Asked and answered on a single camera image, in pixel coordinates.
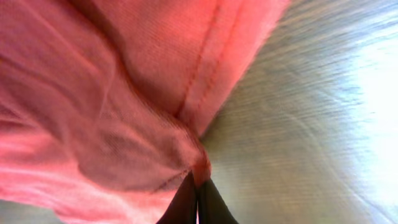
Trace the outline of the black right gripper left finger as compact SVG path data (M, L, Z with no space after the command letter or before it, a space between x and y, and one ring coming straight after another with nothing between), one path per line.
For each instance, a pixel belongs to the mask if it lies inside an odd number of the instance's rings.
M157 224L196 224L197 194L192 172L181 183Z

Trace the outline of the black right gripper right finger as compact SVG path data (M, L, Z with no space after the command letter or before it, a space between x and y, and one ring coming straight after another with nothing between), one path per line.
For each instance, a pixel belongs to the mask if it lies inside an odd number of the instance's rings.
M211 179L197 189L197 199L199 224L238 224Z

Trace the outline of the orange-red t-shirt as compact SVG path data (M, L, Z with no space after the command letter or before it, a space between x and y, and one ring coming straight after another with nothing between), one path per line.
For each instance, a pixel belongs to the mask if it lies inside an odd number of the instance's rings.
M155 223L287 1L2 1L1 198Z

